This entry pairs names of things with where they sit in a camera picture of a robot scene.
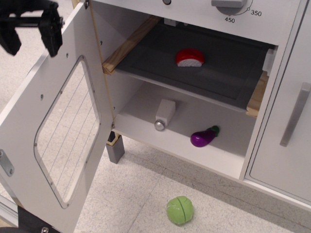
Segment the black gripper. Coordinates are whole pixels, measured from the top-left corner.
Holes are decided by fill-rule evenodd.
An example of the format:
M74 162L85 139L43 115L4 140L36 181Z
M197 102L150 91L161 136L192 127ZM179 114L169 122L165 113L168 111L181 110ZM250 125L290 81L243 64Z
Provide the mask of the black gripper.
M2 0L0 2L0 45L13 56L21 47L16 27L38 27L50 57L58 54L63 45L63 18L58 3L51 0ZM27 12L42 11L40 17L23 17Z

